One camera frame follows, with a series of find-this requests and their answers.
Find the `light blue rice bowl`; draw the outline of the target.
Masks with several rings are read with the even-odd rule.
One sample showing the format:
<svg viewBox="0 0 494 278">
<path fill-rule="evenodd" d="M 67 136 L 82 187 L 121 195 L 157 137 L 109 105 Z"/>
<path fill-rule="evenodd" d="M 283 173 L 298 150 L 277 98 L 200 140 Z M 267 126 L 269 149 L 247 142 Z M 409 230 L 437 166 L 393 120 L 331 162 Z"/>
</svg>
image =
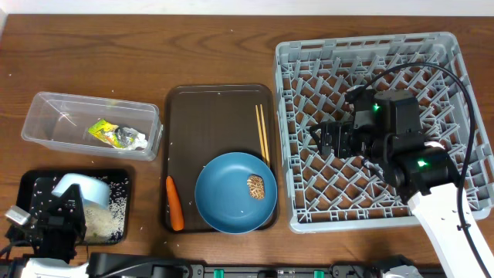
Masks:
<svg viewBox="0 0 494 278">
<path fill-rule="evenodd" d="M 78 185 L 80 187 L 80 195 L 84 205 L 98 205 L 102 209 L 108 209 L 110 186 L 100 179 L 87 175 L 76 173 L 65 174 L 52 190 L 51 194 L 61 197 L 71 185 Z"/>
</svg>

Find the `green snack wrapper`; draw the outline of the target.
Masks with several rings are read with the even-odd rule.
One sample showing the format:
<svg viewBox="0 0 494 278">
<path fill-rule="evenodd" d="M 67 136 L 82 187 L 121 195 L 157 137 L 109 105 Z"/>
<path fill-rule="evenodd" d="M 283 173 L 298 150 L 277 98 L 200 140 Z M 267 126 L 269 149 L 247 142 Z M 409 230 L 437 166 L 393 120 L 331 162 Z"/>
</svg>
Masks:
<svg viewBox="0 0 494 278">
<path fill-rule="evenodd" d="M 88 133 L 116 149 L 134 151 L 138 148 L 145 149 L 148 145 L 145 134 L 130 127 L 112 124 L 104 119 L 91 126 Z"/>
</svg>

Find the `orange carrot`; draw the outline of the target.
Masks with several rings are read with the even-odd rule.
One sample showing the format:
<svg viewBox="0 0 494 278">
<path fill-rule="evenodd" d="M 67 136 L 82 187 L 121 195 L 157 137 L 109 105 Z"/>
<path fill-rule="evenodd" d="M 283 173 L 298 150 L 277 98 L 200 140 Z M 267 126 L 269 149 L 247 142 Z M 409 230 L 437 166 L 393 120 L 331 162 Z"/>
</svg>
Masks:
<svg viewBox="0 0 494 278">
<path fill-rule="evenodd" d="M 167 176 L 165 186 L 167 190 L 171 227 L 174 231 L 181 231 L 184 228 L 184 216 L 178 191 L 171 176 Z"/>
</svg>

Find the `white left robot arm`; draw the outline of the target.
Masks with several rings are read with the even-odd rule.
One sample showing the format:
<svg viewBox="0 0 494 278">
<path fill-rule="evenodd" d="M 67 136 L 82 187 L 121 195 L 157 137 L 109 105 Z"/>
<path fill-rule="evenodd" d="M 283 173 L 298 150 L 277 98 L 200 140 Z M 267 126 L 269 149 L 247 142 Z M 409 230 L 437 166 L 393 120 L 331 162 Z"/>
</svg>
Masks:
<svg viewBox="0 0 494 278">
<path fill-rule="evenodd" d="M 72 200 L 75 207 L 80 209 L 83 205 L 95 205 L 106 208 L 110 201 L 110 187 L 105 183 L 94 184 L 82 181 L 71 181 L 67 185 L 57 185 L 52 194 L 58 197 L 73 193 Z M 189 263 L 180 260 L 153 260 L 142 259 L 140 262 L 131 263 L 128 258 L 110 261 L 107 254 L 92 256 L 88 263 L 81 266 L 69 266 L 59 259 L 31 259 L 26 263 L 8 267 L 8 277 L 112 277 L 125 276 L 129 272 L 143 270 L 143 274 L 149 277 L 191 277 L 192 267 Z"/>
</svg>

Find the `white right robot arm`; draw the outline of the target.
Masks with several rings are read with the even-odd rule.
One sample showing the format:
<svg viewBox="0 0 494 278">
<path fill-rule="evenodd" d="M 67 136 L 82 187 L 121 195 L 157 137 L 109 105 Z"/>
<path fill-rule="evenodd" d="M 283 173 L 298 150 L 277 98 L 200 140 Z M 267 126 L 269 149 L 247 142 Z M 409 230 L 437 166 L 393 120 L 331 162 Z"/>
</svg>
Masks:
<svg viewBox="0 0 494 278">
<path fill-rule="evenodd" d="M 466 201 L 455 162 L 422 132 L 419 102 L 407 90 L 355 90 L 349 121 L 325 121 L 309 129 L 321 155 L 361 156 L 374 174 L 396 188 L 420 222 L 448 277 L 491 277 L 493 254 Z"/>
</svg>

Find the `grey dishwasher rack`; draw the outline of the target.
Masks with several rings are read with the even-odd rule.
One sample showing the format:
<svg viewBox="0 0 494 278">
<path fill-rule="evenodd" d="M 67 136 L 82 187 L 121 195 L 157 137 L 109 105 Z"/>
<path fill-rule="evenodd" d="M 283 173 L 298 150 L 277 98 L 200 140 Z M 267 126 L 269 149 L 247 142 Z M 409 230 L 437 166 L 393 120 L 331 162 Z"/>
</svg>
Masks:
<svg viewBox="0 0 494 278">
<path fill-rule="evenodd" d="M 346 92 L 407 90 L 422 132 L 464 180 L 474 219 L 493 210 L 493 150 L 456 37 L 450 32 L 282 42 L 274 56 L 289 227 L 296 233 L 416 225 L 396 188 L 361 156 L 323 156 L 310 136 L 324 121 L 353 120 Z"/>
</svg>

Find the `black plastic bin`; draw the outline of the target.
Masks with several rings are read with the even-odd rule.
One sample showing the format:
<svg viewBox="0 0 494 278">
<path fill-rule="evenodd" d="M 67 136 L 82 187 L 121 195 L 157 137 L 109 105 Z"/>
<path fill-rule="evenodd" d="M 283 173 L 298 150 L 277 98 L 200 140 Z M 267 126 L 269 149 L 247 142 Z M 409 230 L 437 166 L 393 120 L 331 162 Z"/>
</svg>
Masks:
<svg viewBox="0 0 494 278">
<path fill-rule="evenodd" d="M 20 181 L 16 205 L 37 216 L 53 200 L 51 191 L 69 170 L 32 170 L 26 172 Z M 106 234 L 88 228 L 85 241 L 91 246 L 115 245 L 127 235 L 127 213 L 130 211 L 130 193 L 132 181 L 124 169 L 81 169 L 81 174 L 100 179 L 110 187 L 109 211 L 113 217 L 113 226 Z"/>
</svg>

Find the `wooden chopstick right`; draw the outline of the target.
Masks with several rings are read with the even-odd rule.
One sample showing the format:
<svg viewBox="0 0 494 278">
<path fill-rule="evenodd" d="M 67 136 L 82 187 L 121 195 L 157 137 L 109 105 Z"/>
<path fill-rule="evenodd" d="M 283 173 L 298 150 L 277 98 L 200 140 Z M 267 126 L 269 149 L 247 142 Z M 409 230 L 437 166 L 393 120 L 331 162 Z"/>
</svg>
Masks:
<svg viewBox="0 0 494 278">
<path fill-rule="evenodd" d="M 271 161 L 270 161 L 270 156 L 269 156 L 269 142 L 268 142 L 268 136 L 267 136 L 267 128 L 266 128 L 266 120 L 264 116 L 264 110 L 263 110 L 263 105 L 259 105 L 259 110 L 260 110 L 260 122 L 261 122 L 261 127 L 262 127 L 262 137 L 263 137 L 263 147 L 264 147 L 264 156 L 266 159 L 266 164 L 268 168 L 271 168 Z"/>
</svg>

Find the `wooden chopstick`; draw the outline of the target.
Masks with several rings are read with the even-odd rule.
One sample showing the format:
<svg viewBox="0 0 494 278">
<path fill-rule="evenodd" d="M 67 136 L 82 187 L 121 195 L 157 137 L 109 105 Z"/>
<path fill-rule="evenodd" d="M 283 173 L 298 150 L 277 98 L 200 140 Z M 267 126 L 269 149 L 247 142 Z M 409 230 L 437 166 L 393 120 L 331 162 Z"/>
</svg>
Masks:
<svg viewBox="0 0 494 278">
<path fill-rule="evenodd" d="M 263 159 L 264 163 L 267 165 L 266 152 L 265 152 L 265 148 L 264 148 L 264 140 L 263 140 L 262 126 L 261 126 L 261 121 L 260 121 L 260 116 L 259 116 L 258 105 L 255 105 L 255 114 L 256 114 L 256 122 L 257 122 L 257 127 L 258 127 L 259 144 L 261 147 L 262 159 Z"/>
<path fill-rule="evenodd" d="M 267 136 L 267 128 L 266 128 L 266 120 L 264 116 L 264 110 L 263 110 L 263 105 L 259 105 L 259 110 L 260 110 L 260 122 L 261 122 L 261 127 L 262 127 L 262 137 L 263 137 L 263 147 L 264 147 L 264 156 L 266 159 L 266 164 L 268 168 L 271 168 L 271 161 L 270 161 L 270 156 L 269 156 L 269 142 L 268 142 L 268 136 Z"/>
</svg>

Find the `wooden chopstick left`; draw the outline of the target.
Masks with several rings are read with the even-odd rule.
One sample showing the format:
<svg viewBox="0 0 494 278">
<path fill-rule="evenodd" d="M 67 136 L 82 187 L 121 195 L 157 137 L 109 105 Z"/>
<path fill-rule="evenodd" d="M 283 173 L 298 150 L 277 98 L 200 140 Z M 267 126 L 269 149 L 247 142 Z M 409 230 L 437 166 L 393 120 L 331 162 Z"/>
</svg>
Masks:
<svg viewBox="0 0 494 278">
<path fill-rule="evenodd" d="M 261 126 L 261 121 L 260 121 L 260 116 L 259 116 L 258 105 L 255 105 L 255 114 L 256 114 L 256 122 L 257 122 L 257 127 L 258 127 L 259 144 L 261 147 L 262 159 L 263 159 L 264 163 L 267 165 L 266 152 L 265 152 L 265 148 L 264 148 L 264 140 L 263 140 L 262 126 Z"/>
</svg>

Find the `brown shiitake mushroom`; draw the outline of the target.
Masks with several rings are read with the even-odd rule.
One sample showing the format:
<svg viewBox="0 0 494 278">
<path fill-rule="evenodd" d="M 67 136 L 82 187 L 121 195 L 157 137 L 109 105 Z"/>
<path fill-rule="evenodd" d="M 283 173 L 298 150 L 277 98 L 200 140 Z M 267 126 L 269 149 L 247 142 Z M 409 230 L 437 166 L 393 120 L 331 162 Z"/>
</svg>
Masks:
<svg viewBox="0 0 494 278">
<path fill-rule="evenodd" d="M 263 179 L 258 175 L 250 175 L 247 179 L 249 194 L 252 198 L 262 200 L 265 198 L 265 187 Z"/>
</svg>

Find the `clear plastic bin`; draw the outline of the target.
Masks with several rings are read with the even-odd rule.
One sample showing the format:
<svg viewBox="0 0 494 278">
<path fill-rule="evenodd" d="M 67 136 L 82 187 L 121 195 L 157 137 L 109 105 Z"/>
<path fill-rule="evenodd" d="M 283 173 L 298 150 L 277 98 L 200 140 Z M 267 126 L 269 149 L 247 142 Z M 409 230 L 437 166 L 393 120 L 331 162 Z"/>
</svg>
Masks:
<svg viewBox="0 0 494 278">
<path fill-rule="evenodd" d="M 147 146 L 124 150 L 101 141 L 89 129 L 102 120 L 122 131 L 134 129 Z M 39 92 L 32 100 L 21 136 L 55 151 L 152 161 L 162 130 L 159 109 L 150 103 Z"/>
</svg>

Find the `large blue plate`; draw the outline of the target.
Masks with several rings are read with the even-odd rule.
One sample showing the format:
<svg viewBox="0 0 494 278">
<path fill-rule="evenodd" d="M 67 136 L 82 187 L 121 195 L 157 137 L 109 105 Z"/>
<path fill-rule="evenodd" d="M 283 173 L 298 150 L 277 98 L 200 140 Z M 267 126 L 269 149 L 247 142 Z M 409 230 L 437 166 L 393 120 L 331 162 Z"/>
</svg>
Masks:
<svg viewBox="0 0 494 278">
<path fill-rule="evenodd" d="M 264 197 L 251 196 L 249 177 L 260 177 Z M 243 152 L 222 154 L 208 162 L 195 186 L 200 216 L 213 229 L 244 234 L 261 227 L 275 211 L 278 188 L 274 174 L 256 156 Z"/>
</svg>

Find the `brown serving tray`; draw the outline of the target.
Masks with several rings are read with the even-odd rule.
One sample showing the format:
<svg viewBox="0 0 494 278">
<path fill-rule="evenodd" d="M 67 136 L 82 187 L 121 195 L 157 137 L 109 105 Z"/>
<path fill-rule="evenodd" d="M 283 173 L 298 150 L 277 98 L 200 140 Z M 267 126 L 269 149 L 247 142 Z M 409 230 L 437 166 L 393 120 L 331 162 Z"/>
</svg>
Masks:
<svg viewBox="0 0 494 278">
<path fill-rule="evenodd" d="M 262 84 L 179 86 L 165 100 L 162 176 L 172 177 L 181 201 L 181 233 L 213 232 L 195 204 L 202 168 L 221 154 L 262 157 L 255 106 L 264 114 L 270 168 L 276 170 L 273 95 Z"/>
</svg>

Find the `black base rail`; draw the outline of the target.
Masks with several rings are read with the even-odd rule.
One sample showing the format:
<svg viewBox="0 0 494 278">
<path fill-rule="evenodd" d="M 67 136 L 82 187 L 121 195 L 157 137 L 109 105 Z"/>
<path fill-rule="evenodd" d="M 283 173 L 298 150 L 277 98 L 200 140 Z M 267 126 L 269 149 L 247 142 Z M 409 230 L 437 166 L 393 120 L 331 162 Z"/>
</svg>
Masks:
<svg viewBox="0 0 494 278">
<path fill-rule="evenodd" d="M 339 262 L 329 266 L 192 266 L 194 278 L 446 278 L 440 267 L 418 267 L 397 255 L 370 264 Z"/>
</svg>

